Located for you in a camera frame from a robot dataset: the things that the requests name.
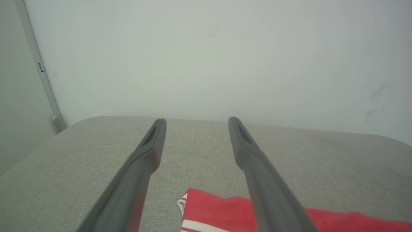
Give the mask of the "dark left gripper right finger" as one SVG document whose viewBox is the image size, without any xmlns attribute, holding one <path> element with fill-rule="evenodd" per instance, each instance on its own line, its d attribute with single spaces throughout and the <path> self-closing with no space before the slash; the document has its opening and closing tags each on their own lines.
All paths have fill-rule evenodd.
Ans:
<svg viewBox="0 0 412 232">
<path fill-rule="evenodd" d="M 259 232 L 317 232 L 306 210 L 237 117 L 228 121 L 235 161 L 245 173 Z"/>
</svg>

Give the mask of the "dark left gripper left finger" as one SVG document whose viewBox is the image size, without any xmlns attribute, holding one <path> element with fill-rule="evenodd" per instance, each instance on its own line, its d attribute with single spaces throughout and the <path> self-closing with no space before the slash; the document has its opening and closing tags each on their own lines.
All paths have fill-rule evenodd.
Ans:
<svg viewBox="0 0 412 232">
<path fill-rule="evenodd" d="M 137 232 L 150 182 L 161 162 L 167 123 L 157 119 L 131 153 L 78 232 Z"/>
</svg>

